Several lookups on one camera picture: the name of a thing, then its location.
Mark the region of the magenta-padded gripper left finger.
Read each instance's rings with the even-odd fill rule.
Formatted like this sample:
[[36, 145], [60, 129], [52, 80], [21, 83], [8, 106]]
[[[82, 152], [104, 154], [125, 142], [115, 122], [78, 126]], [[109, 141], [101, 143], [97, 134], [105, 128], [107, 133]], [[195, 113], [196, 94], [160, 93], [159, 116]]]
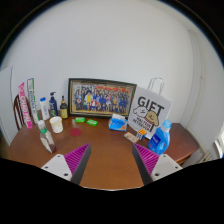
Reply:
[[56, 154], [42, 169], [79, 185], [90, 155], [91, 145], [85, 144], [66, 155]]

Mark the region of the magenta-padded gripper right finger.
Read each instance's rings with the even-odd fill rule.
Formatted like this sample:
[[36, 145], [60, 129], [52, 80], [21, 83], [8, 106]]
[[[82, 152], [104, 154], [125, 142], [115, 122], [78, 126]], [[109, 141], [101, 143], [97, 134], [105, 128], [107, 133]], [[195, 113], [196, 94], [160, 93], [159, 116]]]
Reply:
[[144, 185], [182, 169], [182, 167], [167, 154], [158, 155], [136, 143], [132, 145], [132, 154]]

